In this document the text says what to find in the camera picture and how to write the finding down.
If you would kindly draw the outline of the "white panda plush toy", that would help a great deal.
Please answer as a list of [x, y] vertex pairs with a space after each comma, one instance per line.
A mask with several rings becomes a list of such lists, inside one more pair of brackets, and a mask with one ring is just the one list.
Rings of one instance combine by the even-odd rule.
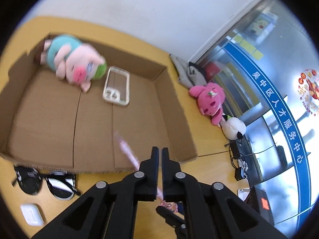
[[220, 121], [220, 127], [224, 136], [231, 141], [243, 139], [246, 132], [246, 125], [243, 121], [226, 114], [223, 115]]

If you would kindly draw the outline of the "white earbuds case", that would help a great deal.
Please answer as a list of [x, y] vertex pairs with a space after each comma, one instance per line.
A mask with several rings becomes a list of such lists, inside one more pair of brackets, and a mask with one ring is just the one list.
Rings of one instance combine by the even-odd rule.
[[21, 213], [30, 226], [44, 226], [44, 219], [41, 216], [41, 213], [38, 207], [35, 204], [27, 203], [20, 205]]

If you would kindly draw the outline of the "grey folded cloth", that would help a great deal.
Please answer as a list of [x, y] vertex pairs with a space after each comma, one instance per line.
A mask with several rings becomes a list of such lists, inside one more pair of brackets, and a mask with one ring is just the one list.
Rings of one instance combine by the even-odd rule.
[[195, 66], [190, 65], [189, 62], [178, 56], [170, 54], [169, 57], [177, 71], [177, 81], [181, 85], [191, 89], [194, 86], [207, 84], [204, 75]]

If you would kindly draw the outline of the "pink pen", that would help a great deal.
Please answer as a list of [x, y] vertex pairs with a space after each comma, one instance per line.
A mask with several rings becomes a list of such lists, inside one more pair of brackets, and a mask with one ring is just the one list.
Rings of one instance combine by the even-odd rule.
[[[135, 170], [138, 171], [140, 169], [141, 162], [138, 160], [138, 158], [136, 157], [135, 153], [133, 152], [129, 144], [120, 136], [118, 132], [115, 132], [115, 138], [119, 143], [119, 148], [122, 151], [122, 153], [126, 155], [126, 157], [134, 166]], [[165, 201], [162, 190], [159, 187], [157, 187], [157, 198], [160, 201], [160, 204], [159, 204], [160, 206], [170, 210], [172, 213], [178, 212], [177, 203]]]

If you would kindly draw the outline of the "pink pig plush toy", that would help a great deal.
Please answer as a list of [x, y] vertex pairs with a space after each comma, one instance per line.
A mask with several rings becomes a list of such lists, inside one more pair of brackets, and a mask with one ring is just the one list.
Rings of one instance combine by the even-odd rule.
[[85, 93], [107, 69], [105, 58], [92, 45], [68, 34], [44, 39], [38, 44], [34, 62], [46, 65], [58, 79], [80, 87]]

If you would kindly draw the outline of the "magenta plush toy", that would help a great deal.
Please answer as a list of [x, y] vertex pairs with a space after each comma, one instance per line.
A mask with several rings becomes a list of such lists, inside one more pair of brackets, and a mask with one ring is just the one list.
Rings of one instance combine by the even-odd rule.
[[218, 126], [223, 116], [222, 104], [225, 101], [223, 88], [212, 82], [196, 85], [189, 90], [189, 96], [197, 100], [199, 112], [210, 117], [212, 125]]

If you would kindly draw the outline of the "cream phone case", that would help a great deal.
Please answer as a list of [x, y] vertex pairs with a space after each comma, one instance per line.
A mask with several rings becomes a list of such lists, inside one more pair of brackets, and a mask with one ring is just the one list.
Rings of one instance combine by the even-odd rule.
[[130, 102], [130, 73], [111, 66], [108, 70], [102, 98], [108, 103], [126, 107]]

